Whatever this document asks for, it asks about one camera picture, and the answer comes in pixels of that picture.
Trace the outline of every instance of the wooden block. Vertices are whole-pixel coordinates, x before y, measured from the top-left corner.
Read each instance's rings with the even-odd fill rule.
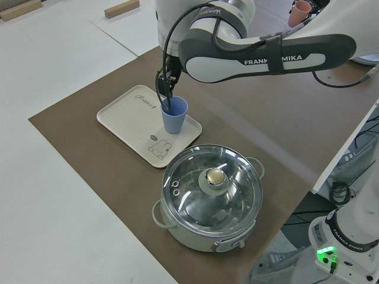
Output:
[[[116,17],[118,15],[121,15],[122,13],[125,13],[127,11],[136,9],[140,6],[139,0],[128,0],[124,3],[121,3],[119,5],[113,6],[111,8],[105,9],[105,16],[110,19],[113,17]]]
[[[41,7],[41,0],[30,0],[26,3],[17,5],[13,8],[0,12],[0,18],[2,18],[2,20],[6,22],[19,16],[25,15],[26,13],[29,13]]]

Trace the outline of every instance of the pink cup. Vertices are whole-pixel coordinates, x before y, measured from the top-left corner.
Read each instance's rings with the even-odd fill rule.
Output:
[[[296,1],[295,5],[292,8],[290,18],[288,19],[288,25],[293,28],[296,25],[299,25],[302,21],[304,21],[309,12],[312,10],[311,5],[306,1]]]

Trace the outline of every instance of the gold knob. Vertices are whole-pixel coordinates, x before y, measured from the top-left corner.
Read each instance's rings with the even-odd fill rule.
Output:
[[[207,178],[207,181],[212,185],[219,185],[224,181],[224,172],[220,169],[210,169],[205,177]]]

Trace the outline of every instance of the pot handle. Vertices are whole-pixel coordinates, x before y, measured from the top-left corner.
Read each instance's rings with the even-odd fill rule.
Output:
[[[260,168],[261,168],[261,175],[258,176],[258,178],[261,180],[263,178],[263,176],[265,175],[265,167],[263,167],[261,161],[259,161],[258,159],[256,158],[253,158],[253,157],[248,157],[246,158],[249,162],[253,161],[255,162]]]
[[[160,227],[160,228],[163,228],[163,229],[170,229],[170,228],[174,228],[176,225],[163,225],[161,222],[158,221],[158,219],[155,217],[155,208],[160,205],[160,203],[162,202],[162,200],[158,200],[157,202],[155,202],[154,206],[153,206],[153,209],[152,209],[152,217],[153,217],[153,220],[155,222],[155,224]]]

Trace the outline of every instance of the cable connector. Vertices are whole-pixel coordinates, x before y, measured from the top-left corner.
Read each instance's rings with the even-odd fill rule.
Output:
[[[330,264],[330,272],[329,273],[333,274],[334,270],[336,270],[336,267],[337,267],[337,257],[333,256],[332,263]]]
[[[375,77],[379,72],[379,64],[375,65],[374,68],[371,68],[370,71],[367,72],[367,74],[361,78],[361,82],[365,82],[367,81],[368,79],[371,79],[373,77]]]

